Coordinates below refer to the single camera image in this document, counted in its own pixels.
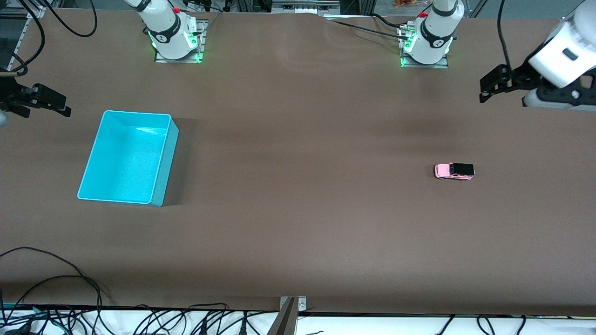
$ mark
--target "toy car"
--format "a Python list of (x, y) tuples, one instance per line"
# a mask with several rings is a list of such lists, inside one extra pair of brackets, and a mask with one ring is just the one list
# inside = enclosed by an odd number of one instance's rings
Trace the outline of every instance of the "toy car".
[(474, 165), (463, 163), (437, 164), (434, 166), (434, 176), (439, 179), (470, 180), (474, 177)]

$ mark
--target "table surface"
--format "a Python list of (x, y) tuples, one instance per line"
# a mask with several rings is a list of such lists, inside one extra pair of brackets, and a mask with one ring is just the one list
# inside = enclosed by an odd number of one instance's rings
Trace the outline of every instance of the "table surface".
[[(90, 28), (89, 11), (60, 13)], [(594, 313), (596, 114), (524, 108), (523, 92), (480, 104), (502, 62), (494, 20), (463, 20), (450, 68), (429, 70), (401, 68), (391, 38), (310, 14), (223, 14), (204, 63), (156, 64), (137, 13), (98, 17), (88, 39), (42, 20), (46, 47), (19, 81), (73, 113), (0, 129), (3, 250), (55, 252), (115, 305), (275, 309), (301, 295), (317, 311)], [(555, 24), (505, 21), (513, 64)], [(19, 54), (38, 42), (33, 27)], [(175, 118), (164, 207), (77, 199), (104, 110)], [(450, 161), (476, 177), (435, 179)], [(0, 266), (9, 300), (70, 273), (27, 251)], [(72, 281), (27, 301), (94, 303)]]

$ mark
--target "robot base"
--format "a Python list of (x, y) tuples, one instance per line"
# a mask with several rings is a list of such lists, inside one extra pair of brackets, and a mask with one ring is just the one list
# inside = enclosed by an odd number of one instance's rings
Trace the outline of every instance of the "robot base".
[(205, 52), (205, 42), (207, 40), (208, 20), (197, 20), (197, 48), (188, 53), (188, 55), (177, 60), (171, 60), (162, 56), (159, 52), (155, 52), (156, 63), (177, 63), (177, 64), (197, 64), (203, 62), (203, 53)]
[(424, 69), (447, 69), (449, 67), (449, 63), (447, 62), (447, 55), (444, 55), (440, 61), (434, 64), (422, 64), (415, 61), (412, 56), (410, 56), (407, 52), (404, 51), (405, 45), (410, 43), (411, 40), (414, 38), (414, 22), (409, 21), (408, 24), (403, 24), (399, 28), (397, 28), (398, 36), (406, 36), (408, 39), (400, 39), (399, 40), (399, 53), (401, 55), (401, 64), (402, 67), (421, 67)]

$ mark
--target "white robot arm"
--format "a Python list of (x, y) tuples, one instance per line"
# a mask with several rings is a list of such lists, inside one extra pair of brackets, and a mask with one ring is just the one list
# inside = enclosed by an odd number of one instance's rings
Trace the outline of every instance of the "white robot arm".
[(439, 62), (449, 52), (453, 32), (464, 17), (464, 10), (461, 0), (434, 0), (427, 17), (408, 22), (414, 27), (414, 34), (403, 52), (420, 64)]
[(153, 45), (164, 58), (176, 60), (198, 47), (197, 19), (172, 8), (167, 0), (124, 0), (141, 16)]
[(499, 65), (484, 76), (480, 102), (526, 89), (524, 106), (596, 111), (595, 79), (596, 0), (584, 0), (520, 67)]

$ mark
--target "blue plastic bin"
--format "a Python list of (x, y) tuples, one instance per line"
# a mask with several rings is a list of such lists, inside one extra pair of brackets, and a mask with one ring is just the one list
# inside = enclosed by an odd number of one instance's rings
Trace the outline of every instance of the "blue plastic bin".
[(168, 114), (105, 111), (78, 198), (161, 206), (177, 139)]

